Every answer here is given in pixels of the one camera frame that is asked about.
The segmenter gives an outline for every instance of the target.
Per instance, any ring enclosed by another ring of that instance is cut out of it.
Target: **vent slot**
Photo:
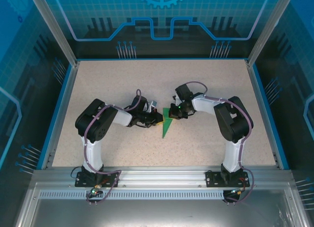
[[[102,199],[108,190],[103,190],[97,198]],[[45,190],[41,191],[40,199],[85,199],[87,190]],[[222,190],[113,190],[108,199],[111,200],[201,200],[201,199],[223,199]]]

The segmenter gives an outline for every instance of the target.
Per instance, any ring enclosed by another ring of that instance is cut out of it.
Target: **beige work surface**
[[[175,88],[189,81],[208,86],[208,96],[238,96],[253,119],[245,143],[244,165],[274,165],[268,137],[244,60],[82,61],[55,153],[54,167],[83,163],[83,145],[75,120],[95,99],[120,107],[129,105],[137,88],[157,109],[170,107]],[[196,92],[204,88],[189,84]],[[214,166],[224,159],[225,140],[214,115],[197,112],[173,120],[162,139],[162,125],[149,129],[112,124],[102,140],[105,166]]]

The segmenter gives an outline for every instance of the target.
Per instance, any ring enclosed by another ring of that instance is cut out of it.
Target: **enclosure wall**
[[[248,57],[278,0],[46,0],[77,58]]]
[[[0,220],[13,226],[69,63],[32,0],[0,13]]]
[[[256,61],[288,165],[297,181],[314,175],[313,3],[291,0]],[[311,203],[312,196],[306,197],[309,200],[305,203]]]

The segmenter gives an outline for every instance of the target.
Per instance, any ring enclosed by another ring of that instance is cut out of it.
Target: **black mounting bracket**
[[[118,173],[115,174],[102,174],[101,177],[96,181],[96,179],[91,179],[89,175],[87,175],[85,172],[78,172],[77,177],[75,180],[75,187],[95,187],[98,184],[102,184],[102,187],[110,188],[115,180],[117,178]]]
[[[233,177],[232,180],[226,184],[224,179],[221,177],[220,171],[207,171],[205,173],[205,181],[207,188],[242,188],[243,183],[240,178],[244,178],[244,185],[245,187],[250,187],[250,180],[248,177],[247,172],[240,172],[236,177]]]

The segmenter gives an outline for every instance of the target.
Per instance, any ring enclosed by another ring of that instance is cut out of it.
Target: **green triangular object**
[[[170,127],[170,124],[172,122],[172,118],[169,118],[169,109],[170,108],[163,108],[163,125],[162,125],[162,138],[165,137],[169,127]]]

